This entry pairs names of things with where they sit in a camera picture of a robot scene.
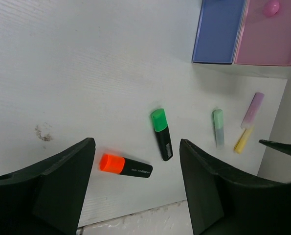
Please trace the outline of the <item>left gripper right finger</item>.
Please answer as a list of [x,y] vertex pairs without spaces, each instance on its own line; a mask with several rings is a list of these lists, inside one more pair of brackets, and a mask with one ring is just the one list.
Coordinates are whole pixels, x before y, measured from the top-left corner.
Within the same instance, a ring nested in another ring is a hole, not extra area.
[[239,170],[182,139],[180,164],[196,235],[291,235],[291,182]]

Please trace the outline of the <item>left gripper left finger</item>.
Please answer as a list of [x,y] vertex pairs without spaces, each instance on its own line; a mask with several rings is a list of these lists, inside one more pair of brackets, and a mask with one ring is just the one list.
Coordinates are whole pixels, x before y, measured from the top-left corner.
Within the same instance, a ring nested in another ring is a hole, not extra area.
[[95,155],[85,138],[68,149],[0,176],[0,235],[74,235]]

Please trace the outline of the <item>pastel yellow highlighter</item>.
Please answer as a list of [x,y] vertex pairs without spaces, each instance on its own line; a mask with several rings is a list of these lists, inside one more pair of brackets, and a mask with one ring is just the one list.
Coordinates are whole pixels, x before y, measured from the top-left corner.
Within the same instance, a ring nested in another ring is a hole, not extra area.
[[244,147],[246,146],[248,139],[253,131],[254,126],[249,127],[248,129],[245,129],[239,140],[237,141],[234,151],[238,154],[241,154],[244,150]]

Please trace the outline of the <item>orange cap black highlighter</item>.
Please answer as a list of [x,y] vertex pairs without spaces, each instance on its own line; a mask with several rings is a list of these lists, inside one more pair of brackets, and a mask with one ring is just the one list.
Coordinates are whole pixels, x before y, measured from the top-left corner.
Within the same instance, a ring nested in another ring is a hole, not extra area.
[[112,154],[104,154],[99,167],[103,172],[139,178],[149,178],[153,171],[149,164]]

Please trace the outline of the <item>pastel green highlighter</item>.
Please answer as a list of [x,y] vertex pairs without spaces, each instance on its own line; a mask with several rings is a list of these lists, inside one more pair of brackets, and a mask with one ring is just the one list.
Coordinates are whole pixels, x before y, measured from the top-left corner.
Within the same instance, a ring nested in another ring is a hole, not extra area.
[[224,146],[224,115],[222,109],[212,112],[213,127],[215,132],[216,147]]

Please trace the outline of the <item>green cap black highlighter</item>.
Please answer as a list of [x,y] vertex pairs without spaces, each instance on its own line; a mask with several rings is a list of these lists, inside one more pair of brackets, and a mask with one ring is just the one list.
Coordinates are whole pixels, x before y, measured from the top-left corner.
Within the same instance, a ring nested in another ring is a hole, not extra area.
[[173,157],[173,150],[165,110],[163,108],[156,109],[150,117],[161,157],[164,161],[168,161]]

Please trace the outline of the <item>pink drawer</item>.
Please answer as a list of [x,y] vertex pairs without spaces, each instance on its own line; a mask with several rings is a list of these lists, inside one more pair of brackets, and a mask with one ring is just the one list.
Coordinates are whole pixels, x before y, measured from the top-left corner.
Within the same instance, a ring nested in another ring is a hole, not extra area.
[[235,63],[291,66],[291,0],[247,2]]

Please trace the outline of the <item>purple blue drawer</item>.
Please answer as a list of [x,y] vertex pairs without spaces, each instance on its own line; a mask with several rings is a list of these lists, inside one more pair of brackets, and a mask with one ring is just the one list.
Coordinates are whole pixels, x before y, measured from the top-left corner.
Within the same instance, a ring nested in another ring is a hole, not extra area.
[[203,0],[192,62],[232,64],[245,0]]

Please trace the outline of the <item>white drawer box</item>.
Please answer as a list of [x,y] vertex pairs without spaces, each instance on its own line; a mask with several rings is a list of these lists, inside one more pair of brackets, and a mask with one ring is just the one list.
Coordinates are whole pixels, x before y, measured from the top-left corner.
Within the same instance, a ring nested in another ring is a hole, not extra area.
[[208,69],[213,69],[228,74],[237,74],[244,76],[255,76],[255,77],[273,77],[273,78],[291,78],[291,66],[259,66],[259,65],[239,65],[235,63],[235,57],[238,47],[238,42],[241,34],[242,24],[244,20],[244,15],[246,11],[246,6],[244,8],[243,19],[238,35],[237,45],[234,53],[234,58],[232,64],[199,64]]

